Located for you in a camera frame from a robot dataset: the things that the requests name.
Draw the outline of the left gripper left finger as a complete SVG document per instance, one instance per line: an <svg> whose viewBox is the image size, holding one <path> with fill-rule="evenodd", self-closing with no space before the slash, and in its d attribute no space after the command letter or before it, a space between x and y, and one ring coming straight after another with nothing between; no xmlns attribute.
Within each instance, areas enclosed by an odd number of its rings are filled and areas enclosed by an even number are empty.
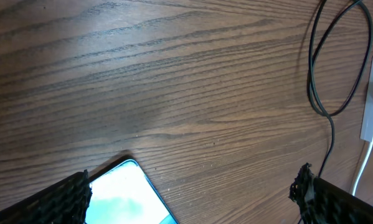
<svg viewBox="0 0 373 224"><path fill-rule="evenodd" d="M76 172L0 211L0 224L84 224L92 197L88 171Z"/></svg>

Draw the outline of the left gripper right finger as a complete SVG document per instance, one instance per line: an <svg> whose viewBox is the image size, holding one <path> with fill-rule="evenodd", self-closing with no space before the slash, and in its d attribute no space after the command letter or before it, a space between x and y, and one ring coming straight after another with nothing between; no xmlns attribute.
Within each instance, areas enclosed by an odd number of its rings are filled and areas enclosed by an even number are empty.
<svg viewBox="0 0 373 224"><path fill-rule="evenodd" d="M310 167L301 166L289 194L304 224L373 224L372 205L317 177Z"/></svg>

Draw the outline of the blue Samsung Galaxy smartphone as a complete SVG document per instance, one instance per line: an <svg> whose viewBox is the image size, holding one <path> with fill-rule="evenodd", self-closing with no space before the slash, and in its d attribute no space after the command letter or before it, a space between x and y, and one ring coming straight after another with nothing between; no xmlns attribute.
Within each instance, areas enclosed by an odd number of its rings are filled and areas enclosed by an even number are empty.
<svg viewBox="0 0 373 224"><path fill-rule="evenodd" d="M86 224L177 224L178 221L134 159L121 159L90 179Z"/></svg>

